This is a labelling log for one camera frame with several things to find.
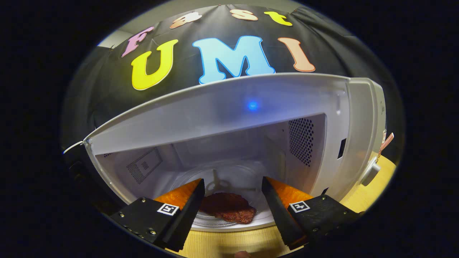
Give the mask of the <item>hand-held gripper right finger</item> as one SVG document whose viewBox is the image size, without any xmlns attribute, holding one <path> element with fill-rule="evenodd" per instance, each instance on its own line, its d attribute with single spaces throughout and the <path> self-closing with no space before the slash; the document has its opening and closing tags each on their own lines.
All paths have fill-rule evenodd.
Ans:
<svg viewBox="0 0 459 258">
<path fill-rule="evenodd" d="M 343 235 L 363 215 L 325 193 L 311 197 L 267 176 L 262 179 L 262 192 L 282 240 L 290 250 L 319 245 Z"/>
</svg>

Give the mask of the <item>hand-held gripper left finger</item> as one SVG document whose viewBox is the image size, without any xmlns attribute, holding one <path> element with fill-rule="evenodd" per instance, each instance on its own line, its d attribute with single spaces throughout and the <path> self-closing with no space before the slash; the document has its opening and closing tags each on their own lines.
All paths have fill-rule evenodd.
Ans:
<svg viewBox="0 0 459 258">
<path fill-rule="evenodd" d="M 179 205 L 175 200 L 141 197 L 110 215 L 110 220 L 156 248 L 179 252 L 184 248 L 201 206 L 205 194 L 204 179 L 186 183 L 166 196 L 172 193 L 182 193 L 185 203 Z"/>
</svg>

